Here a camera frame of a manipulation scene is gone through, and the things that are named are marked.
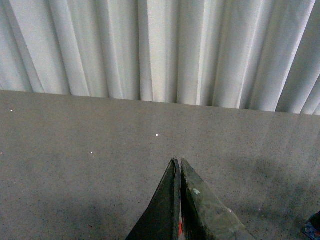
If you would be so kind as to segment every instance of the speckled floor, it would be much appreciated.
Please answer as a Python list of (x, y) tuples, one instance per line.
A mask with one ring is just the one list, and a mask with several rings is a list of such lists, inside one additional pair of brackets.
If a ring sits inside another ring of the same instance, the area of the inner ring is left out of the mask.
[(307, 239), (319, 132), (317, 116), (0, 91), (0, 238), (125, 239), (185, 157), (258, 239)]

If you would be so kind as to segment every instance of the gray floor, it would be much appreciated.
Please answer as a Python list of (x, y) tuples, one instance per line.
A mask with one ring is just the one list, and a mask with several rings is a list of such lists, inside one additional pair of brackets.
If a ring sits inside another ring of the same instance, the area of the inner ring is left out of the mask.
[(258, 239), (306, 239), (319, 132), (309, 115), (0, 91), (0, 238), (124, 239), (185, 157)]

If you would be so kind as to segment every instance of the blue object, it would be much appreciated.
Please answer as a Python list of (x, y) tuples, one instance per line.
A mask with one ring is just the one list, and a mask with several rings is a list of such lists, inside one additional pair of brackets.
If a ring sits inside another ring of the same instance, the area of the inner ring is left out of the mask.
[(311, 222), (308, 222), (301, 231), (312, 240), (320, 240), (320, 231), (316, 230)]

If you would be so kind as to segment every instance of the curtain fold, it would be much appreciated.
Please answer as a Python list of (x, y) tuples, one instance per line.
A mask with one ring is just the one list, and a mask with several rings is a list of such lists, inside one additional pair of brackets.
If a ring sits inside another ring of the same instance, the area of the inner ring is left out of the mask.
[(0, 89), (320, 114), (319, 0), (0, 0)]

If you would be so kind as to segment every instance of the black shoe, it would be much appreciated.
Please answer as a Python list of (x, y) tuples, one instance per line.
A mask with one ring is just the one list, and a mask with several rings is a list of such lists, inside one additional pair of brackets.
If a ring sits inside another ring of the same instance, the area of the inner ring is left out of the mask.
[(320, 240), (320, 212), (310, 217), (301, 231), (312, 240)]

